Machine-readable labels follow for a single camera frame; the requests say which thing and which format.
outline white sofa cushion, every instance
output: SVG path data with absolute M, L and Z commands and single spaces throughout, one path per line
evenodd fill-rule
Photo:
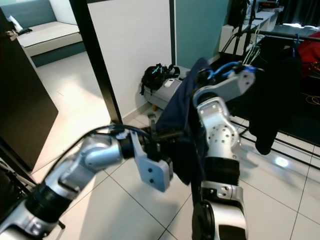
M 77 25 L 53 21 L 30 28 L 18 40 L 31 57 L 82 41 Z

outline sofa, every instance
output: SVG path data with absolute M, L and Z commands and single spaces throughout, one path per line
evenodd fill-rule
M 29 33 L 18 37 L 36 67 L 84 52 L 69 0 L 30 0 L 0 5 Z

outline black backpack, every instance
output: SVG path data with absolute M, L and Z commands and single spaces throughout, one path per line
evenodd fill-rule
M 171 64 L 169 67 L 162 66 L 161 63 L 156 66 L 149 66 L 142 77 L 141 95 L 145 93 L 145 86 L 152 91 L 156 91 L 164 84 L 166 79 L 177 78 L 180 75 L 180 69 L 177 66 Z

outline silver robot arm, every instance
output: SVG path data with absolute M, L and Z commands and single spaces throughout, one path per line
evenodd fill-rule
M 36 189 L 24 198 L 0 224 L 0 240 L 42 239 L 58 224 L 70 203 L 90 180 L 123 158 L 134 157 L 141 180 L 164 192 L 173 177 L 169 159 L 149 159 L 136 132 L 124 139 L 107 134 L 86 137 L 79 151 L 53 169 Z
M 238 74 L 231 71 L 227 80 L 202 87 L 193 96 L 208 145 L 202 201 L 194 206 L 192 215 L 193 240 L 248 240 L 243 189 L 238 186 L 241 142 L 225 104 L 244 94 L 255 81 L 255 68 L 241 67 Z

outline tiled floor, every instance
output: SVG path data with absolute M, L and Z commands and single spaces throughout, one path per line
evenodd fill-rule
M 147 113 L 129 125 L 144 127 Z M 162 111 L 157 110 L 159 117 Z M 238 124 L 247 123 L 232 117 Z M 319 153 L 305 142 L 285 134 L 278 138 Z M 306 152 L 276 142 L 275 148 L 320 166 Z M 320 234 L 320 172 L 284 155 L 260 155 L 243 139 L 240 185 L 250 240 L 318 240 Z M 40 181 L 49 166 L 33 176 Z M 49 240 L 190 240 L 193 204 L 189 186 L 175 175 L 161 193 L 143 184 L 133 159 L 98 174 L 62 216 L 66 229 L 58 227 Z
M 37 71 L 59 112 L 33 172 L 49 164 L 87 131 L 110 123 L 86 52 L 38 67 Z

